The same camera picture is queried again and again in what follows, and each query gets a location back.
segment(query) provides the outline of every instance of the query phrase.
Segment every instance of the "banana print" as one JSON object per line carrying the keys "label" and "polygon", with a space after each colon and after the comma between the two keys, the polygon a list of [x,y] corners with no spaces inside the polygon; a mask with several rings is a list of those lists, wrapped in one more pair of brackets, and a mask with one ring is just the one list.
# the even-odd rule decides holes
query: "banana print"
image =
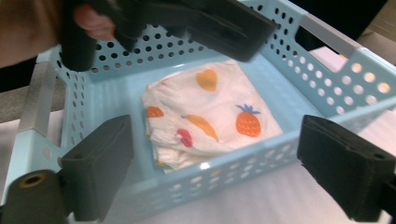
{"label": "banana print", "polygon": [[216,131],[213,129],[213,127],[210,125],[209,122],[207,122],[206,119],[203,117],[197,116],[197,115],[186,115],[186,116],[181,116],[183,119],[189,120],[191,123],[196,125],[198,128],[202,129],[204,133],[206,133],[208,136],[213,137],[217,142],[219,141],[218,136],[216,135]]}

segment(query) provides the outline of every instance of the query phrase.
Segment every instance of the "pineapple print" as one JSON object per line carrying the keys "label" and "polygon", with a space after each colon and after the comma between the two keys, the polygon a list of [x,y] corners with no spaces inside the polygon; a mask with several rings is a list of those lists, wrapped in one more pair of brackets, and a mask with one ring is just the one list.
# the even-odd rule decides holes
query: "pineapple print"
{"label": "pineapple print", "polygon": [[157,106],[148,106],[146,116],[149,119],[163,117],[163,111]]}
{"label": "pineapple print", "polygon": [[252,105],[237,105],[237,107],[239,107],[242,112],[239,113],[238,117],[236,118],[236,130],[239,133],[249,137],[259,136],[260,132],[262,131],[262,126],[255,115],[260,114],[260,112],[254,111]]}

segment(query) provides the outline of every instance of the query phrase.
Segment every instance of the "white fabric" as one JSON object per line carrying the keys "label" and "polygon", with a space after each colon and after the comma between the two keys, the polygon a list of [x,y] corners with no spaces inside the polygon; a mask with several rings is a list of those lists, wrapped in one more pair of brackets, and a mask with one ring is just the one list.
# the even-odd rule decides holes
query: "white fabric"
{"label": "white fabric", "polygon": [[[142,101],[145,108],[161,110],[161,115],[155,112],[154,117],[147,110],[147,134],[155,159],[172,169],[282,133],[235,61],[209,63],[164,77],[148,86]],[[260,133],[237,131],[235,125],[241,123],[238,116],[243,108],[254,111],[250,115],[245,113],[247,121],[243,125],[260,126]]]}

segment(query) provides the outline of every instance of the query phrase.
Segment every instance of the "plastic basket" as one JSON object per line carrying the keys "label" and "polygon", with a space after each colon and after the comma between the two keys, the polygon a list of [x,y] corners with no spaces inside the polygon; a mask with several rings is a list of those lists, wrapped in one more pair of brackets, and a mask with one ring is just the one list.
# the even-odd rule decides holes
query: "plastic basket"
{"label": "plastic basket", "polygon": [[[149,83],[165,75],[227,58],[188,38],[169,36],[162,27],[148,25],[133,53],[125,52],[117,43],[98,43],[94,66],[88,72],[66,69],[58,48],[40,55],[7,184],[34,170],[60,170],[59,158],[101,123],[130,114],[135,158],[105,220],[129,223],[296,161],[305,114],[332,119],[356,132],[396,106],[393,65],[288,1],[243,3],[278,23],[260,52],[240,66],[284,134],[165,175],[152,159],[141,94]],[[294,36],[300,27],[348,57],[340,71],[332,72],[296,43]],[[56,76],[66,87],[59,147],[45,137]]]}

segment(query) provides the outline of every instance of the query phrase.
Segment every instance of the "pink fruit print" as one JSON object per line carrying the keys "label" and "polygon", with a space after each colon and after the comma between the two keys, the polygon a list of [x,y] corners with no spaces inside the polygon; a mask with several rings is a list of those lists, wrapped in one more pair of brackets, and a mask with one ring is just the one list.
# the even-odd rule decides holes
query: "pink fruit print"
{"label": "pink fruit print", "polygon": [[177,137],[180,137],[180,141],[185,147],[192,147],[192,137],[189,131],[185,129],[178,129]]}

